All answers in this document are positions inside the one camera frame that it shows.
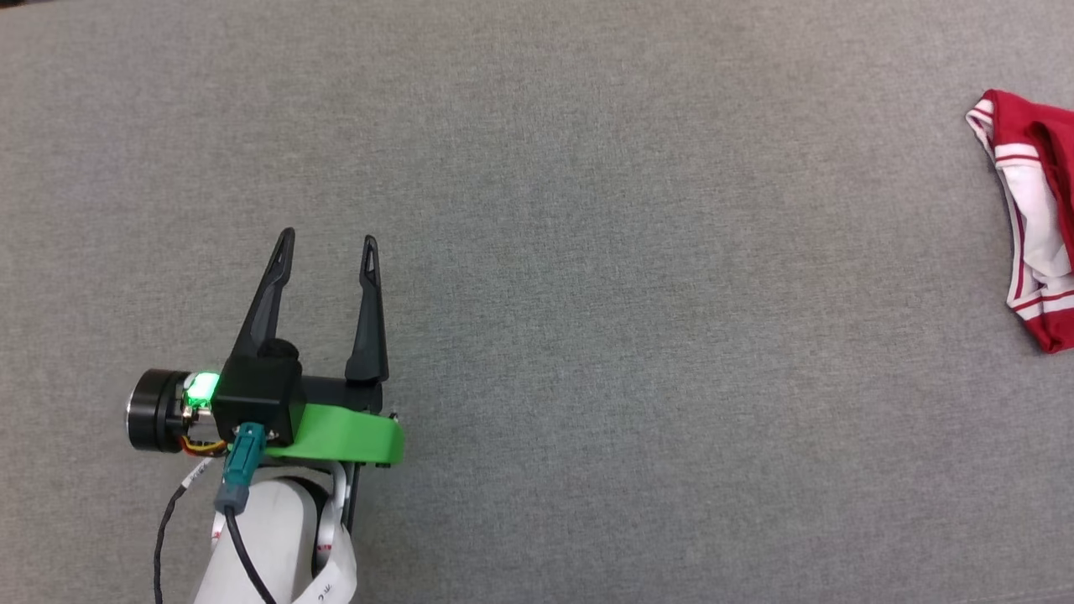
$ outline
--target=cable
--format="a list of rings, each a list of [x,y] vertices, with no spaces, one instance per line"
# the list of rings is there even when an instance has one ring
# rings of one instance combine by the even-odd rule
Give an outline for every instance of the cable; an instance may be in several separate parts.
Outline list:
[[[186,435],[179,437],[179,446],[193,457],[223,457],[228,452],[228,443],[223,441],[212,445],[195,445]]]
[[[362,466],[354,464],[354,476],[350,479],[350,506],[347,509],[347,532],[354,531],[354,508],[358,507],[358,473]]]
[[[238,555],[238,561],[243,563],[243,569],[246,570],[246,576],[253,584],[253,589],[258,590],[258,594],[265,601],[265,604],[276,604],[268,588],[265,587],[264,581],[261,580],[261,576],[258,575],[258,570],[253,567],[250,555],[246,552],[246,545],[243,544],[243,535],[240,534],[238,522],[235,520],[235,508],[231,506],[226,507],[223,509],[223,517],[228,521],[228,533],[231,534],[231,543],[235,546],[235,553]]]
[[[179,501],[185,492],[187,488],[183,485],[175,489],[172,499],[168,501],[168,507],[164,508],[164,516],[160,519],[160,528],[157,529],[157,548],[153,550],[153,594],[157,604],[164,604],[164,592],[160,589],[160,552],[164,549],[164,527],[172,519],[175,502]]]
[[[160,528],[157,529],[157,547],[153,550],[153,595],[157,604],[164,602],[164,593],[160,589],[160,552],[164,549],[164,528],[168,527],[168,521],[172,519],[172,514],[175,512],[175,502],[179,501],[190,485],[205,473],[212,462],[212,458],[204,459],[194,466],[190,474],[187,474],[187,477],[179,484],[179,488],[172,493],[172,499],[168,500],[168,507],[164,508],[164,515],[160,518]]]

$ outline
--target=red and white shorts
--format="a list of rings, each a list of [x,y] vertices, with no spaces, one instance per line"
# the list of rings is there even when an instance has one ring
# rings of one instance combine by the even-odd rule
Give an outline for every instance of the red and white shorts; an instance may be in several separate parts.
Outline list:
[[[1074,347],[1074,112],[989,90],[966,119],[1006,195],[1014,234],[1007,304],[1045,353]]]

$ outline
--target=white stripe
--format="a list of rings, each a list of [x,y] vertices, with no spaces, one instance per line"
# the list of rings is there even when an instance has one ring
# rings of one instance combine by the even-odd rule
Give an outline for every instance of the white stripe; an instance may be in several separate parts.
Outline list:
[[[970,113],[966,114],[966,117],[975,117],[975,118],[979,119],[981,121],[984,121],[985,124],[987,124],[989,126],[991,126],[991,124],[992,124],[992,118],[991,117],[989,117],[989,116],[981,113],[979,111],[977,111],[975,109],[971,109]]]
[[[1025,304],[1029,300],[1020,301],[1020,304]],[[1035,319],[1042,314],[1058,313],[1060,311],[1070,311],[1074,308],[1074,296],[1068,296],[1065,298],[1060,298],[1059,300],[1044,300],[1033,304],[1032,306],[1026,306],[1019,311],[1015,311],[1022,320],[1028,321],[1029,319]]]
[[[1033,273],[1030,271],[1029,267],[1021,261],[1021,245],[1022,238],[1025,233],[1018,228],[1018,207],[1014,204],[1014,196],[1011,195],[1011,188],[1007,187],[1006,176],[1003,175],[1003,171],[997,171],[1000,177],[1000,184],[1003,185],[1003,198],[1007,202],[1007,217],[1011,219],[1011,239],[1014,240],[1014,258],[1011,260],[1011,287],[1007,289],[1007,305],[1012,308],[1028,302],[1032,299],[1031,296],[1021,296],[1020,298],[1015,298],[1018,296],[1018,274],[1021,274],[1021,289],[1022,291],[1033,291],[1036,287],[1036,282],[1033,279]]]
[[[1036,153],[1036,147],[1025,143],[1007,143],[996,145],[996,157],[1003,158],[1008,155],[1028,155],[1029,157],[1041,157]]]

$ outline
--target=teal connector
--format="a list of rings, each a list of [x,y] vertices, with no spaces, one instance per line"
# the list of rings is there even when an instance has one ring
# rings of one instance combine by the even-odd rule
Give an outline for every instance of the teal connector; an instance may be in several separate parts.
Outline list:
[[[217,512],[223,514],[230,507],[238,515],[246,509],[250,483],[253,481],[253,472],[261,465],[266,440],[265,427],[260,423],[246,422],[238,427],[235,444],[223,465],[223,483],[213,502]]]

